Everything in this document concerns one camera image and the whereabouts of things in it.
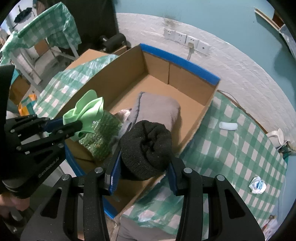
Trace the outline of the operator left hand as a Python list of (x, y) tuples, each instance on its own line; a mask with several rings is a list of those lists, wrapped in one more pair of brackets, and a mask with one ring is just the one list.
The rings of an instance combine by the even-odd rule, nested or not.
[(1, 211), (8, 210), (9, 207), (14, 207), (19, 211), (24, 211), (30, 205), (30, 198), (20, 199), (10, 193), (1, 194), (0, 200)]

